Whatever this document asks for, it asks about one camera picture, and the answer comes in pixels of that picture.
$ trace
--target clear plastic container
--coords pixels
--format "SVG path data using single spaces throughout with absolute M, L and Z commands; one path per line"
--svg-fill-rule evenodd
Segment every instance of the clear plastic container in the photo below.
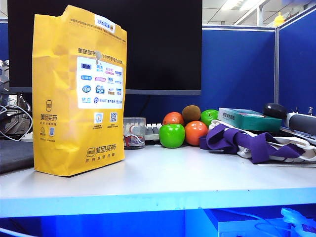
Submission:
M 124 149 L 133 150 L 145 146 L 145 118 L 123 118 L 123 131 Z

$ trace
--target ceiling light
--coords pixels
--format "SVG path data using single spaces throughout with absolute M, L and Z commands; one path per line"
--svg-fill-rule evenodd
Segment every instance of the ceiling light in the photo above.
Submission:
M 222 10 L 230 10 L 238 5 L 240 5 L 244 0 L 227 0 L 222 6 Z
M 260 0 L 247 0 L 240 8 L 241 11 L 247 10 L 249 11 L 251 8 L 253 8 L 256 4 L 258 4 Z

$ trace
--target purple strap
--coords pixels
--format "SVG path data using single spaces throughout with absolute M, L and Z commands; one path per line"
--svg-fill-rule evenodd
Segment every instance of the purple strap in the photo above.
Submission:
M 269 156 L 297 158 L 305 151 L 294 144 L 288 144 L 280 149 L 276 149 L 267 142 L 278 143 L 277 140 L 269 133 L 262 133 L 255 137 L 244 133 L 235 128 L 229 128 L 220 124 L 210 130 L 206 139 L 200 140 L 200 147 L 206 149 L 221 149 L 227 154 L 236 154 L 239 150 L 238 145 L 251 150 L 252 163 L 258 164 L 269 160 Z

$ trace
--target qr code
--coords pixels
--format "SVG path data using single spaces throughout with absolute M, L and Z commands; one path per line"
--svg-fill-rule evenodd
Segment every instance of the qr code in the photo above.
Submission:
M 111 113 L 110 122 L 117 122 L 118 120 L 118 114 L 117 113 Z

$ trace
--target orange fruit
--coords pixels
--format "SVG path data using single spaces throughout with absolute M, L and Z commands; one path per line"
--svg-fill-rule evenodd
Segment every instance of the orange fruit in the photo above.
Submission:
M 192 121 L 185 126 L 186 142 L 192 146 L 199 145 L 199 138 L 208 133 L 207 126 L 201 121 Z
M 182 114 L 178 112 L 170 112 L 168 113 L 162 121 L 162 125 L 166 124 L 181 124 L 184 126 L 184 120 Z

